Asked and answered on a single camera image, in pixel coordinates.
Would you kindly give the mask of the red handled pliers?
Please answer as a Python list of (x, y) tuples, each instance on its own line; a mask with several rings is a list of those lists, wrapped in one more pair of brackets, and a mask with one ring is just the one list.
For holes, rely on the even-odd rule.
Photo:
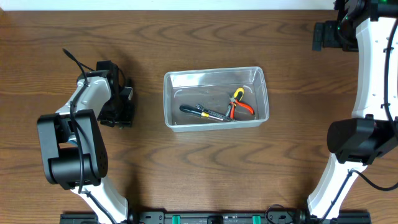
[(251, 106), (240, 102), (236, 97), (230, 97), (229, 99), (230, 99), (229, 106), (231, 109), (230, 109), (228, 116), (231, 119), (234, 119), (234, 114), (235, 114), (235, 110), (236, 110), (237, 106), (240, 106), (240, 107), (248, 110), (251, 115), (254, 115), (254, 110)]

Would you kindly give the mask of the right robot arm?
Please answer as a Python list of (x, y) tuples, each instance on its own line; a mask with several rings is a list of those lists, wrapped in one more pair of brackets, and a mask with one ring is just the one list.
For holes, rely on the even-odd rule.
[(326, 168), (292, 223), (370, 223), (368, 212), (341, 204), (364, 170), (397, 147), (397, 1), (337, 1), (335, 9), (334, 21), (315, 24), (312, 47), (359, 54), (356, 100), (350, 119), (330, 124)]

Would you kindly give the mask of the black slim screwdriver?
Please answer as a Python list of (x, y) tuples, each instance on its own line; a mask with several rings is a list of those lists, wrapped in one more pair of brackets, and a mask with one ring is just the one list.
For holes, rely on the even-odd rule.
[(204, 112), (204, 111), (202, 111), (202, 110), (200, 110), (198, 108), (194, 108), (194, 107), (189, 106), (189, 105), (180, 105), (179, 109), (180, 109), (180, 111), (182, 111), (184, 113), (190, 113), (190, 114), (194, 114), (194, 115), (199, 116), (199, 117), (212, 118), (212, 119), (216, 119), (216, 120), (219, 120), (219, 121), (223, 121), (223, 118), (219, 118), (219, 117), (210, 115), (210, 114), (208, 114), (208, 113), (206, 113), (206, 112)]

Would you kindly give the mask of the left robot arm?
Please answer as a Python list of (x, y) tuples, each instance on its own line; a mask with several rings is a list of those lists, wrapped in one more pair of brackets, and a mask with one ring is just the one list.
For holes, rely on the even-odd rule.
[(79, 195), (98, 223), (134, 223), (129, 202), (108, 177), (108, 155), (99, 126), (130, 127), (134, 117), (130, 81), (112, 61), (81, 74), (70, 99), (55, 113), (37, 120), (37, 131), (50, 184)]

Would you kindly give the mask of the silver combination wrench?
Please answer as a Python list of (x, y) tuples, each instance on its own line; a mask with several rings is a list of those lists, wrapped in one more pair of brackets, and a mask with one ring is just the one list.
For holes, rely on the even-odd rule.
[(204, 106), (200, 105), (200, 104), (196, 104), (196, 108), (199, 110), (202, 110), (203, 112), (209, 114), (210, 116), (214, 116), (216, 118), (222, 119), (223, 121), (235, 121), (235, 119), (230, 118), (229, 116), (226, 116), (224, 114), (221, 114), (219, 112), (215, 112), (213, 110), (209, 110), (207, 108), (205, 108)]

